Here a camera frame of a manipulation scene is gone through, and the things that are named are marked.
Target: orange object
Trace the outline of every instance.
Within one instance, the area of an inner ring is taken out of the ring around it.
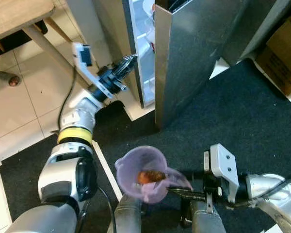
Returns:
[[[140,171],[137,175],[137,181],[140,184],[158,182],[164,179],[166,179],[165,173],[155,170]]]

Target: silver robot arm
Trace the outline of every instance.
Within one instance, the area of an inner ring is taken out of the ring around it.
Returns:
[[[87,69],[91,65],[89,46],[73,43],[74,63],[94,85],[74,97],[69,103],[71,111],[61,118],[57,145],[39,176],[41,205],[23,213],[7,233],[76,231],[98,189],[91,143],[95,114],[106,98],[126,89],[121,81],[133,69],[135,57],[124,57],[115,68],[95,76]]]
[[[169,188],[181,196],[184,203],[189,203],[190,206],[184,208],[189,211],[182,213],[181,223],[192,225],[194,233],[226,233],[213,200],[229,209],[258,207],[278,224],[283,233],[291,233],[291,176],[285,179],[274,174],[238,174],[235,156],[221,144],[216,144],[204,152],[203,190],[192,192]]]

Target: dark rug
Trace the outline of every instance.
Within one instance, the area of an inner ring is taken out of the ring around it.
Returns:
[[[114,162],[140,145],[159,148],[168,166],[202,170],[203,151],[221,143],[236,157],[238,170],[261,174],[291,174],[291,103],[264,78],[250,61],[243,61],[206,83],[192,103],[166,129],[154,125],[154,112],[131,122],[121,102],[96,115],[94,139],[112,172]],[[37,180],[56,136],[51,136],[4,160],[0,167],[12,220],[39,204]],[[98,183],[117,204],[100,165]],[[193,183],[195,189],[201,183]],[[143,233],[189,233],[179,226],[180,200],[173,195],[150,206],[143,218]],[[226,210],[217,206],[228,233],[259,233],[274,222],[258,209]],[[106,232],[110,222],[100,193],[91,202],[83,232]]]

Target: plastic measuring jug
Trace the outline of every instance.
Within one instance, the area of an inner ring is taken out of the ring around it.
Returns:
[[[140,146],[130,150],[115,162],[116,179],[121,189],[129,196],[147,203],[157,203],[168,193],[167,187],[192,187],[180,172],[169,168],[163,153],[151,146]],[[156,170],[166,174],[166,179],[147,184],[139,184],[140,171]]]

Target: yellow ring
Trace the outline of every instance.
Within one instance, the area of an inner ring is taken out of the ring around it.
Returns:
[[[92,133],[82,128],[67,128],[60,132],[57,143],[67,137],[78,137],[92,144]]]

